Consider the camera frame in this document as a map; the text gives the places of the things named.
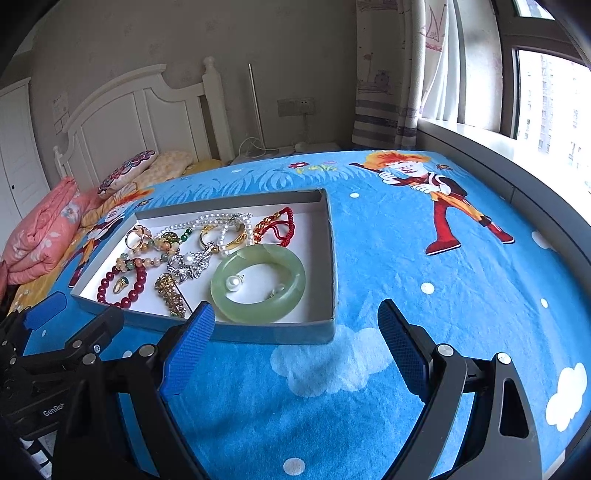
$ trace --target blue rubber pad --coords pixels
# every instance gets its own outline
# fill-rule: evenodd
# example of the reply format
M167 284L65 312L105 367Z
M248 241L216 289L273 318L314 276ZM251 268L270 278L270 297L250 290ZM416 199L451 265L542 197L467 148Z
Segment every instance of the blue rubber pad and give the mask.
M187 386L189 379L209 341L216 315L209 303L203 303L201 311L183 332L181 338L164 361L160 396L170 401Z
M409 334L410 325L391 300L379 306L378 327L408 390L425 402L430 394L427 360Z
M26 310L23 325L26 329L37 330L66 308L66 296L57 291Z

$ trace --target window frame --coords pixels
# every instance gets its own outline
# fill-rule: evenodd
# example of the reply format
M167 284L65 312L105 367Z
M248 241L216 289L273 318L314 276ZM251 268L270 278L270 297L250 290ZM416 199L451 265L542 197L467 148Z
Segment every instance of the window frame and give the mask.
M503 95L500 133L517 138L519 123L519 50L546 53L585 65L556 20L520 17L513 0L492 0L501 39Z

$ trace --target floral pillow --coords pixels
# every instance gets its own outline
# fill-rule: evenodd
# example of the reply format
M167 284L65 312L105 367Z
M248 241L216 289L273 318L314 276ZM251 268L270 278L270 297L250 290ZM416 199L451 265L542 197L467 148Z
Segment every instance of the floral pillow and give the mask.
M97 194L103 200L106 200L118 190L125 187L130 181L135 179L140 173L148 168L156 160L154 150L146 150L138 153L123 163L117 170L111 173L100 184Z

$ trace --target white bead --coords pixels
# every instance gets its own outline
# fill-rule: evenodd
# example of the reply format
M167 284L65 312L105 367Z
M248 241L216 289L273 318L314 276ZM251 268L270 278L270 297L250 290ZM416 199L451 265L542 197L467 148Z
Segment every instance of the white bead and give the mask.
M271 295L275 296L278 293L282 292L283 290L285 290L285 285L283 283L280 283L275 288L273 288L273 290L271 291Z
M238 275L230 275L226 279L226 288L229 291L238 291L242 287L242 279Z
M193 265L195 262L195 257L192 254L184 254L183 255L183 263L185 265Z

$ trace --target red braided bracelet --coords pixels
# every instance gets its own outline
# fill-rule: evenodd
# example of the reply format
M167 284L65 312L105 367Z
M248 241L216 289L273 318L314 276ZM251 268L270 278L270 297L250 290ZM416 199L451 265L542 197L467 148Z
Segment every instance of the red braided bracelet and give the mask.
M107 305L115 305L116 307L122 309L128 309L131 307L131 302L136 301L139 297L139 294L144 291L144 284L146 283L146 267L140 265L139 267L135 267L135 284L134 287L128 292L126 297L123 297L120 301L116 301L115 303L109 303L106 301L106 293L107 288L109 287L109 283L115 279L115 275L121 273L121 270L117 268L117 266L113 267L110 272L107 272L105 278L100 281L99 291L96 294L96 299Z
M279 217L284 213L287 214L287 220L279 220ZM279 229L277 228L277 225L287 225L289 227L288 232L284 236L281 236L281 234L279 233ZM279 212L274 213L269 217L265 217L263 218L263 220L257 223L256 227L254 227L253 230L254 240L256 244L261 243L263 235L265 235L265 233L269 229L272 229L277 239L281 240L279 246L287 247L287 245L289 245L291 242L291 238L294 236L294 233L296 232L296 225L294 223L294 212L289 207L285 207L283 210L280 210Z

